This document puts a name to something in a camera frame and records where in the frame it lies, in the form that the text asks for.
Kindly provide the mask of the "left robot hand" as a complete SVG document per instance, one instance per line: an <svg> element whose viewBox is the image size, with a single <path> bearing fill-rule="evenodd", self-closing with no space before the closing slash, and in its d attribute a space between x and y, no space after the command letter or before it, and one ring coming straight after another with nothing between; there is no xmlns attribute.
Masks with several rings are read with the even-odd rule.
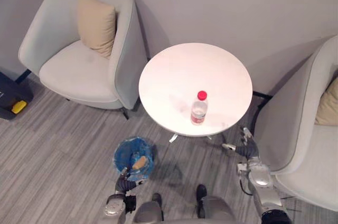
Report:
<svg viewBox="0 0 338 224"><path fill-rule="evenodd" d="M139 180L139 181L129 181L129 168L125 167L122 169L122 172L115 184L115 190L118 193L127 193L128 191L131 191L135 187L144 184L144 180Z"/></svg>

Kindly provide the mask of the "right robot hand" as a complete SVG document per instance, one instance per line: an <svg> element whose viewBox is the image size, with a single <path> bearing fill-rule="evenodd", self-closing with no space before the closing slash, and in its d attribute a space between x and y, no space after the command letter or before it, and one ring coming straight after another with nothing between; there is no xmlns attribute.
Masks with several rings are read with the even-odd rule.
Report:
<svg viewBox="0 0 338 224"><path fill-rule="evenodd" d="M235 146L233 144L222 143L222 147L226 150L231 150L247 160L259 158L258 146L254 141L251 131L247 127L241 127L242 145Z"/></svg>

